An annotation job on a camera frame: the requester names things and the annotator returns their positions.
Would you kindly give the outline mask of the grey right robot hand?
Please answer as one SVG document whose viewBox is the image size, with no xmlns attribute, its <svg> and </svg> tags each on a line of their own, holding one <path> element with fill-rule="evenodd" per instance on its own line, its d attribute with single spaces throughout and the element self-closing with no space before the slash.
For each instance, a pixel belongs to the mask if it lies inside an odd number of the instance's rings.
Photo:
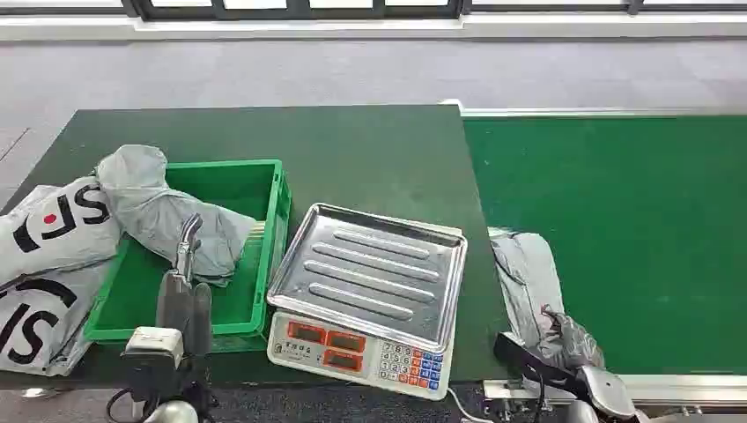
<svg viewBox="0 0 747 423">
<path fill-rule="evenodd" d="M 534 347 L 513 333 L 497 334 L 493 354 L 497 360 L 536 382 L 538 397 L 534 421 L 538 422 L 550 387 L 573 396 L 566 407 L 567 422 L 638 422 L 636 408 L 620 377 L 600 367 L 581 365 L 568 369 L 552 364 Z"/>
</svg>

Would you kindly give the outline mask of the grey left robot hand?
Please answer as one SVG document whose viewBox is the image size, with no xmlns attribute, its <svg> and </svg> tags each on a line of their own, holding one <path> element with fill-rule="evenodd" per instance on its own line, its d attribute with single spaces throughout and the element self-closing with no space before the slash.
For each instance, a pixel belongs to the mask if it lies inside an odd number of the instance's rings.
<svg viewBox="0 0 747 423">
<path fill-rule="evenodd" d="M 204 357 L 212 348 L 212 291 L 209 284 L 194 279 L 195 253 L 201 242 L 196 237 L 203 220 L 194 213 L 181 227 L 172 268 L 160 284 L 156 325 L 179 330 L 184 352 Z"/>
</svg>

